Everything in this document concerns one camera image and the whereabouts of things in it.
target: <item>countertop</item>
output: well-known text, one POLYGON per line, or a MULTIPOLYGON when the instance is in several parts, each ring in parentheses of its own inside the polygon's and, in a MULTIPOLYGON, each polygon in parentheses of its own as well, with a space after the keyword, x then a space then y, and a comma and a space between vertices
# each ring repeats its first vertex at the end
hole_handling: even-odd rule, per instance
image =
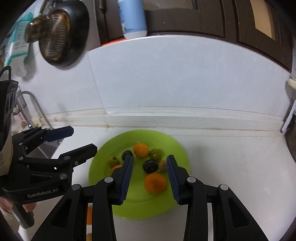
MULTIPOLYGON (((94 143, 100 148, 112 137, 133 130, 124 127, 74 127, 74 135, 63 140, 53 158, 94 143)), ((296 216, 296 164, 279 131, 153 128, 175 138, 186 150, 191 175, 204 184, 225 183, 258 222, 269 241, 278 241, 296 216)), ((76 167, 72 183, 88 185, 91 159, 76 167)), ((30 240, 59 198, 37 204, 35 225, 20 234, 30 240)), ((186 206, 175 206, 165 214, 146 220, 114 217, 118 241, 180 241, 186 223, 186 206)), ((209 217, 209 240, 213 239, 209 217)))

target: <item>plate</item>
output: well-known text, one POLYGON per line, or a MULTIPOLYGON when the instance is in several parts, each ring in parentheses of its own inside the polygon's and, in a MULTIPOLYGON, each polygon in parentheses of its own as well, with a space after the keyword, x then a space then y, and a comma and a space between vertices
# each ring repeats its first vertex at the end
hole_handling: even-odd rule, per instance
MULTIPOLYGON (((172 137, 152 130, 134 130, 122 133, 107 143, 97 152, 89 169, 89 184, 95 185, 101 179, 111 175, 111 168, 107 159, 111 156, 117 157, 123 163, 121 155, 125 150, 131 150, 136 143, 142 142, 148 145, 149 149, 161 149, 164 153, 162 159, 168 155, 174 155, 180 167, 184 167, 190 173, 189 160, 182 146, 172 137)), ((149 159, 139 158, 134 153, 134 166, 131 182, 128 188, 126 200, 121 206, 113 206, 113 214, 128 219, 145 219, 162 214, 174 205, 172 190, 167 173, 159 172, 167 182, 168 188, 161 194, 149 194, 144 188, 144 179, 147 174, 142 165, 149 159)))

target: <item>human hand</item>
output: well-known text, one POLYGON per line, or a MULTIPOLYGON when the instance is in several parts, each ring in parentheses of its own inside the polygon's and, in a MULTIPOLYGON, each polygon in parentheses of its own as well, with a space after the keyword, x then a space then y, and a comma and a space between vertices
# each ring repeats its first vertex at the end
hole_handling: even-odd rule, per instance
MULTIPOLYGON (((13 206, 13 202, 9 200, 7 197, 0 197, 0 207, 2 207, 6 212, 12 213, 11 209, 13 206)), ((23 207, 27 213, 33 211, 36 207, 36 203, 28 203, 23 204, 23 207)))

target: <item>dark brown cabinet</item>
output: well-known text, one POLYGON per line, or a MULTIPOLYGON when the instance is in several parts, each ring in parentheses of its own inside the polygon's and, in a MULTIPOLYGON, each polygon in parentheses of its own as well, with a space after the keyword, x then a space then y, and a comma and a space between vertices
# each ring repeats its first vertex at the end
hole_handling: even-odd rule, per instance
MULTIPOLYGON (((101 44, 123 38, 117 0, 95 0, 101 44)), ((148 35, 217 38, 256 51, 291 72, 292 35, 264 0, 143 0, 148 35)))

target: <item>silver screw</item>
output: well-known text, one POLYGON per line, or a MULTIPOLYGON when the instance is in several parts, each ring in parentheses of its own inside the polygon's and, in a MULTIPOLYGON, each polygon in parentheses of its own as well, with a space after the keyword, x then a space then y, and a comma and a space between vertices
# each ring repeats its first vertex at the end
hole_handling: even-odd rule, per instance
POLYGON ((106 177, 106 178, 104 179, 104 181, 105 181, 106 183, 110 183, 110 182, 113 181, 113 178, 112 178, 112 177, 106 177))
POLYGON ((228 190, 228 186, 226 184, 221 184, 220 188, 224 191, 228 190))
POLYGON ((196 179, 194 177, 189 177, 189 178, 187 178, 187 181, 190 183, 194 183, 196 181, 196 179))
POLYGON ((72 190, 76 191, 76 190, 78 190, 80 188, 80 185, 79 184, 74 184, 74 185, 72 185, 71 188, 72 188, 72 190))
POLYGON ((66 179, 67 178, 67 174, 62 173, 59 177, 60 177, 61 180, 66 179))

